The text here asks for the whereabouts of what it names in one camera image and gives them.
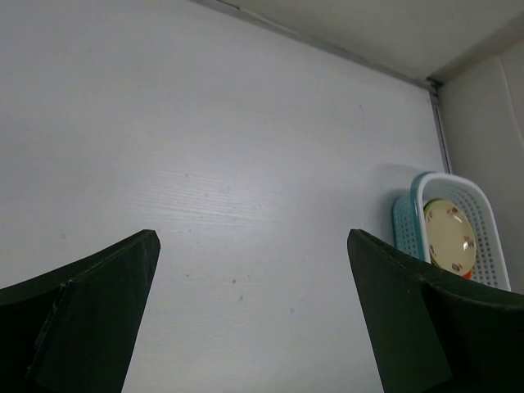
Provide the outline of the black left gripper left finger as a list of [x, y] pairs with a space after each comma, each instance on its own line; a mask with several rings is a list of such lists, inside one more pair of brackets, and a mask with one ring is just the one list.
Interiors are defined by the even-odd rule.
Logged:
[[120, 392], [160, 256], [144, 229], [1, 290], [3, 392]]

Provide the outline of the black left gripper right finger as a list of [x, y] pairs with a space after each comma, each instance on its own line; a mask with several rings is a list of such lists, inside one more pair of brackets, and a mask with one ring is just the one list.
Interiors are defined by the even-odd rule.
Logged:
[[521, 392], [523, 297], [417, 260], [361, 229], [347, 250], [385, 392]]

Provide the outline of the cream plate with small motifs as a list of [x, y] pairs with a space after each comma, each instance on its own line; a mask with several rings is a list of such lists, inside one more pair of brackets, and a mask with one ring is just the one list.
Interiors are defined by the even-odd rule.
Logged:
[[443, 200], [445, 225], [439, 262], [443, 270], [463, 277], [473, 270], [477, 259], [477, 240], [467, 216], [451, 201]]

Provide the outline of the lime green plate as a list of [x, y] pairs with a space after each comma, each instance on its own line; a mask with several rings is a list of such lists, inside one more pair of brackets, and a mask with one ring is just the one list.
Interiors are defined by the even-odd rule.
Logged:
[[431, 263], [442, 269], [443, 265], [438, 259], [440, 256], [439, 251], [443, 248], [444, 242], [445, 209], [442, 200], [430, 200], [424, 206], [424, 220]]

